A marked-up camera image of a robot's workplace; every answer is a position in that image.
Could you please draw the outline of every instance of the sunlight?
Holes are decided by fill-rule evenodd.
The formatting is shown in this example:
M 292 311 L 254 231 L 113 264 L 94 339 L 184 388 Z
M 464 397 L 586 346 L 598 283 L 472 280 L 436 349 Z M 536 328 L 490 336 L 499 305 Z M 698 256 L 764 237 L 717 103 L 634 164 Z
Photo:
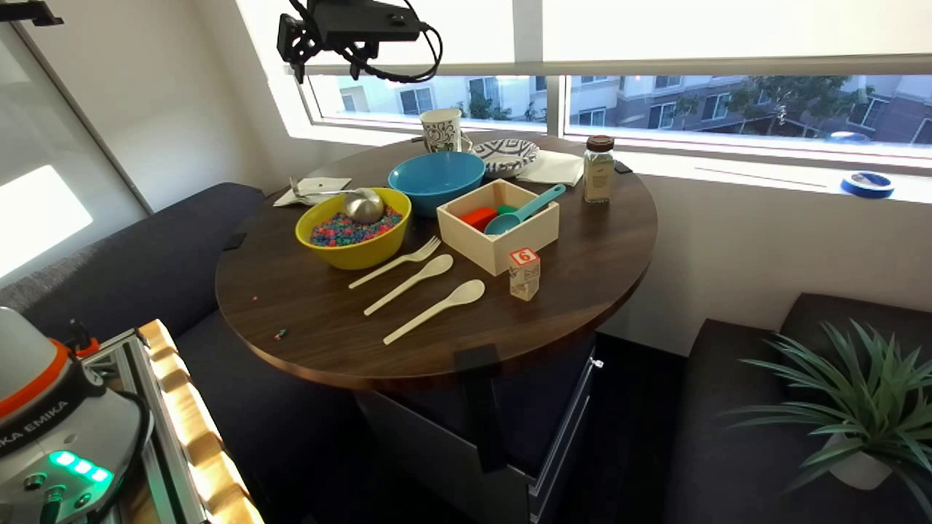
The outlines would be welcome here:
M 0 186 L 0 277 L 89 225 L 89 213 L 51 165 Z

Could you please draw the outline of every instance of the table top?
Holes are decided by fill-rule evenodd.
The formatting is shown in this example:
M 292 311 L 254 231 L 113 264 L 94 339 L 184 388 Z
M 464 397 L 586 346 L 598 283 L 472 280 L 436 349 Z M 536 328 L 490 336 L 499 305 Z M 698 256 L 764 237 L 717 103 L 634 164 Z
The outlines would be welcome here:
M 544 152 L 582 154 L 579 142 L 522 135 Z M 418 142 L 397 142 L 337 160 L 314 174 L 351 177 L 351 186 L 383 186 L 388 171 L 421 154 Z M 586 206 L 579 186 L 558 199 L 558 238 L 538 250 L 542 285 L 523 302 L 509 298 L 509 277 L 490 277 L 450 247 L 453 269 L 418 283 L 389 305 L 363 318 L 363 309 L 421 264 L 350 292 L 366 272 L 334 272 L 298 244 L 300 206 L 268 206 L 251 219 L 244 238 L 216 272 L 219 309 L 232 331 L 270 368 L 350 390 L 389 390 L 456 373 L 453 355 L 494 346 L 499 365 L 586 340 L 638 289 L 656 244 L 656 203 L 634 174 L 618 174 L 611 203 Z M 436 232 L 436 222 L 414 222 L 401 253 Z M 442 301 L 456 283 L 484 280 L 485 298 L 448 309 L 411 336 L 383 346 L 381 339 Z

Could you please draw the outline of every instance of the glass jar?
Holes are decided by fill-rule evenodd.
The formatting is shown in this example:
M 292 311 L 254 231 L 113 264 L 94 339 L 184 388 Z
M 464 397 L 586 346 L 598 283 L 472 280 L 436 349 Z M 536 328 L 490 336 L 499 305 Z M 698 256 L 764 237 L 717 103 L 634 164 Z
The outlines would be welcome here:
M 586 141 L 586 164 L 582 164 L 582 200 L 586 203 L 608 203 L 611 177 L 615 177 L 615 138 L 598 135 Z

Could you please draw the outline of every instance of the wooden crate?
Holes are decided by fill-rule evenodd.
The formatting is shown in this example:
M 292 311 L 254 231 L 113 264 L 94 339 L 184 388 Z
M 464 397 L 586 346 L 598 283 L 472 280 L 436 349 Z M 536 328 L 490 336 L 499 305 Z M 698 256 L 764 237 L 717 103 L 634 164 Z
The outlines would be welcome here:
M 536 193 L 515 186 L 509 180 L 484 184 L 436 206 L 439 238 L 448 247 L 453 247 L 461 256 L 472 259 L 485 273 L 499 277 L 509 269 L 509 253 L 542 250 L 558 238 L 558 203 L 555 200 L 548 203 L 544 210 L 538 210 L 536 216 L 531 216 L 528 222 L 522 222 L 519 226 L 500 237 L 485 237 L 472 225 L 461 222 L 461 216 L 477 206 L 491 206 L 491 210 L 499 210 L 500 203 L 522 206 L 533 199 Z

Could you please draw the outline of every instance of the floor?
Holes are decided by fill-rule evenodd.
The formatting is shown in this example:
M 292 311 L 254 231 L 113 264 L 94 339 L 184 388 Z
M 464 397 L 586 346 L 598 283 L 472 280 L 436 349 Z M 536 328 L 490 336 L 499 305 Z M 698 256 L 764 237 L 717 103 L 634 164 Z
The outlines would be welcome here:
M 685 357 L 600 344 L 606 371 L 593 388 L 590 422 L 555 506 L 555 524 L 656 524 L 663 506 L 667 458 Z M 298 494 L 311 509 L 270 509 L 268 522 L 300 524 L 469 524 L 375 455 L 363 422 L 341 440 L 327 484 Z

